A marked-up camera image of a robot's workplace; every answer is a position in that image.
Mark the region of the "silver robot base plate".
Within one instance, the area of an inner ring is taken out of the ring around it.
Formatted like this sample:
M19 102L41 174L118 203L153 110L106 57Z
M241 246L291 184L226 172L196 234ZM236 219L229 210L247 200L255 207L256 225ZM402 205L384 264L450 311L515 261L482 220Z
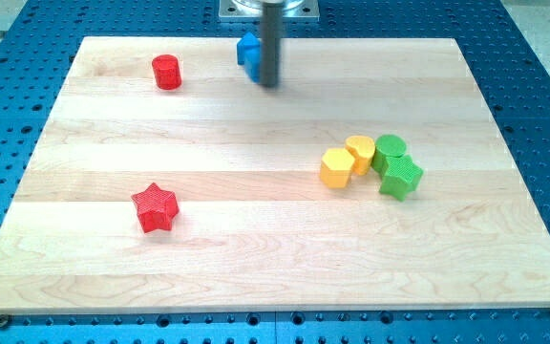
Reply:
M262 17L262 0L219 0L220 22L253 22ZM317 22L320 19L318 0L284 0L286 22Z

